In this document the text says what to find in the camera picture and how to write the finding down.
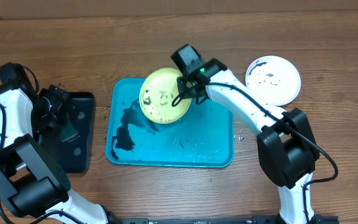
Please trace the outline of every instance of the white plate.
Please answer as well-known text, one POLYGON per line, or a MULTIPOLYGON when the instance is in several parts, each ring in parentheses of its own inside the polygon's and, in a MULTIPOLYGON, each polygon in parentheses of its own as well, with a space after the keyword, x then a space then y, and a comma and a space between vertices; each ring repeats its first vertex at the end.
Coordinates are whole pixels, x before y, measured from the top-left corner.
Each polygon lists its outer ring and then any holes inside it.
POLYGON ((252 62, 246 73, 246 86, 268 103, 291 103, 301 90, 298 70, 287 60, 264 56, 252 62))

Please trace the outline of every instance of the black liquid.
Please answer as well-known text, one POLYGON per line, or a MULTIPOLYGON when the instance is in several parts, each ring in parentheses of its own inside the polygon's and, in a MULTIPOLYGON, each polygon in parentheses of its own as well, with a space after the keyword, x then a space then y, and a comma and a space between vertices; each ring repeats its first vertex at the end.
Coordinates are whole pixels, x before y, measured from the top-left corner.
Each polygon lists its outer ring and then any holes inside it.
POLYGON ((131 106, 124 109, 123 112, 124 114, 121 117, 122 124, 117 128, 117 136, 113 136, 111 139, 111 155, 115 159, 119 158, 114 151, 114 148, 132 151, 135 147, 135 143, 129 134, 128 124, 133 124, 138 128, 143 128, 153 134, 158 132, 155 123, 144 116, 142 109, 140 108, 139 100, 133 101, 131 106))

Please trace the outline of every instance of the wire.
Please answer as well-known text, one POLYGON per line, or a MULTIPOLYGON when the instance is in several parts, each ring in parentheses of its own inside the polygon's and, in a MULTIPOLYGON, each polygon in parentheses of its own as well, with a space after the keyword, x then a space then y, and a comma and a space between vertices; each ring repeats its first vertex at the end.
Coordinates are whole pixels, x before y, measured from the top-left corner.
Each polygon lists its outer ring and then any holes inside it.
POLYGON ((47 214, 45 214, 44 216, 40 217, 39 219, 37 219, 36 221, 30 223, 30 224, 36 224, 36 223, 40 223, 41 221, 43 221, 44 219, 48 218, 51 215, 60 215, 60 216, 65 216, 68 219, 70 219, 71 221, 77 223, 77 224, 82 224, 82 222, 78 221, 76 218, 74 218, 72 215, 69 215, 63 211, 53 211, 53 212, 48 212, 47 214))
POLYGON ((40 91, 40 85, 38 83, 38 79, 37 77, 35 77, 34 72, 32 72, 32 70, 30 70, 27 66, 22 66, 23 68, 25 68, 27 71, 29 71, 31 73, 31 75, 34 77, 34 82, 35 82, 35 93, 38 93, 38 91, 40 91))
MULTIPOLYGON (((1 141, 0 141, 0 161, 1 161, 1 153, 2 150, 4 149, 4 143, 5 143, 5 138, 6 138, 6 111, 5 111, 5 107, 0 104, 0 109, 2 112, 2 131, 1 131, 1 141)), ((76 218, 74 218, 73 216, 63 212, 63 211, 54 211, 54 212, 49 212, 45 215, 43 215, 42 217, 38 218, 36 221, 32 222, 31 224, 35 224, 35 223, 40 223, 42 220, 48 218, 51 215, 60 215, 60 216, 65 216, 68 219, 70 219, 71 221, 77 223, 77 224, 82 224, 82 222, 78 221, 76 218)), ((4 210, 2 209, 2 204, 1 204, 1 196, 0 196, 0 216, 1 218, 4 220, 4 222, 8 223, 8 224, 14 224, 14 222, 12 222, 5 214, 4 210)))
POLYGON ((323 149, 321 149, 318 145, 316 145, 314 142, 310 141, 308 138, 304 137, 304 135, 302 135, 301 133, 299 133, 297 130, 293 129, 289 124, 285 123, 284 121, 276 118, 274 115, 272 115, 268 110, 266 110, 262 105, 260 105, 258 102, 256 102, 250 95, 248 95, 248 93, 246 93, 244 90, 241 90, 240 88, 236 87, 235 85, 230 85, 227 83, 208 83, 208 84, 199 84, 199 85, 193 85, 189 88, 187 88, 186 90, 180 92, 175 99, 173 99, 172 101, 172 106, 176 106, 181 102, 181 98, 182 96, 191 91, 191 90, 196 90, 199 91, 200 88, 204 88, 205 86, 208 85, 216 85, 216 86, 225 86, 228 87, 230 89, 236 90, 239 93, 243 94, 246 98, 248 98, 248 100, 250 100, 256 107, 258 107, 263 113, 265 113, 267 116, 269 116, 270 118, 272 118, 274 121, 278 122, 280 125, 284 126, 284 128, 287 128, 291 134, 295 135, 296 137, 304 140, 305 142, 307 142, 311 147, 317 149, 333 166, 334 168, 334 175, 328 178, 323 178, 323 179, 316 179, 316 180, 311 180, 307 183, 304 184, 304 186, 302 186, 302 192, 303 192, 303 211, 305 213, 305 217, 306 217, 306 223, 310 224, 310 220, 309 220, 309 214, 307 212, 307 206, 306 206, 306 191, 308 190, 307 187, 311 184, 315 184, 315 183, 322 183, 322 182, 328 182, 330 180, 334 180, 337 176, 338 176, 338 166, 336 165, 335 161, 331 158, 331 156, 329 156, 329 154, 324 151, 323 149))

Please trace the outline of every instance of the wood grain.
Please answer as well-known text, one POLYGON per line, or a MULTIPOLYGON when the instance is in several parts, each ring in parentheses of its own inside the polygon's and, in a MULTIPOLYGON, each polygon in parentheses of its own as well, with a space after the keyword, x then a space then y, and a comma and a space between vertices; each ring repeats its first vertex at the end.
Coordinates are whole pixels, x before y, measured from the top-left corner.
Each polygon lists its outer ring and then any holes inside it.
POLYGON ((358 0, 0 0, 0 20, 355 9, 358 0))
MULTIPOLYGON (((358 11, 0 21, 0 65, 21 63, 41 87, 60 84, 96 97, 89 171, 70 174, 73 189, 88 200, 121 218, 277 214, 277 188, 260 169, 254 137, 238 120, 235 135, 245 139, 236 141, 234 161, 225 169, 115 166, 106 159, 104 117, 114 84, 174 67, 170 55, 185 43, 205 59, 222 60, 240 80, 263 55, 287 58, 299 69, 302 89, 286 108, 306 112, 318 144, 339 166, 337 180, 312 186, 313 208, 358 223, 358 11)), ((316 167, 315 178, 333 173, 325 159, 316 167)))

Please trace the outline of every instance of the black marker stain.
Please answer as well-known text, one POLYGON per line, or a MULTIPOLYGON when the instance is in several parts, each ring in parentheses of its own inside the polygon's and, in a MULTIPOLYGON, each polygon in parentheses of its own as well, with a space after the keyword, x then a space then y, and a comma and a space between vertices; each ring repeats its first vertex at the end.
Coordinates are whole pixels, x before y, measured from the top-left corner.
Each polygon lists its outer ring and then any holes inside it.
POLYGON ((166 91, 160 91, 160 93, 161 93, 160 99, 162 99, 164 96, 166 96, 165 95, 166 91))
POLYGON ((118 157, 114 148, 132 151, 135 147, 135 143, 129 134, 129 124, 133 124, 138 128, 143 128, 153 134, 158 132, 155 124, 147 119, 142 113, 139 100, 133 101, 129 108, 124 109, 121 123, 121 126, 117 128, 117 136, 113 136, 111 140, 111 155, 115 159, 118 159, 118 157))
POLYGON ((258 61, 256 62, 256 65, 251 69, 251 71, 249 71, 248 75, 251 75, 252 71, 254 71, 254 69, 258 66, 262 66, 265 65, 267 62, 262 62, 262 63, 258 63, 258 61))
POLYGON ((150 100, 150 96, 147 97, 146 99, 143 99, 143 103, 144 103, 144 105, 150 105, 150 104, 152 104, 152 100, 150 100))
POLYGON ((181 146, 182 149, 185 148, 185 147, 183 146, 183 144, 181 143, 181 140, 179 140, 179 145, 181 146))
POLYGON ((112 147, 114 146, 114 143, 116 142, 116 140, 117 140, 117 139, 116 139, 115 137, 112 138, 112 141, 111 141, 111 150, 110 150, 110 152, 111 152, 111 155, 112 155, 113 158, 119 160, 119 158, 118 158, 116 152, 114 152, 114 150, 112 149, 112 147))

